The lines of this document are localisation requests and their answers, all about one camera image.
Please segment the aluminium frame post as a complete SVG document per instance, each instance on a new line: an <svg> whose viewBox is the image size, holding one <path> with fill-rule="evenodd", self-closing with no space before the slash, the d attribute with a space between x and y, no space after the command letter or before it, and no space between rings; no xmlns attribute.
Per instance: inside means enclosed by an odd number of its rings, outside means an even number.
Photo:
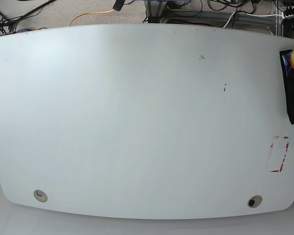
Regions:
<svg viewBox="0 0 294 235"><path fill-rule="evenodd" d="M166 0L144 0L148 23L160 23L164 17Z"/></svg>

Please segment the red tape rectangle marking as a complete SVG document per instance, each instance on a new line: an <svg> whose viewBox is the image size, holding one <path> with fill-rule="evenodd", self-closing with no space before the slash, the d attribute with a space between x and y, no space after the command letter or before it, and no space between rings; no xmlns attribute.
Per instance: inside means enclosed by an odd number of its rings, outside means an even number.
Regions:
<svg viewBox="0 0 294 235"><path fill-rule="evenodd" d="M281 172L289 147L290 137L274 137L269 151L269 172Z"/></svg>

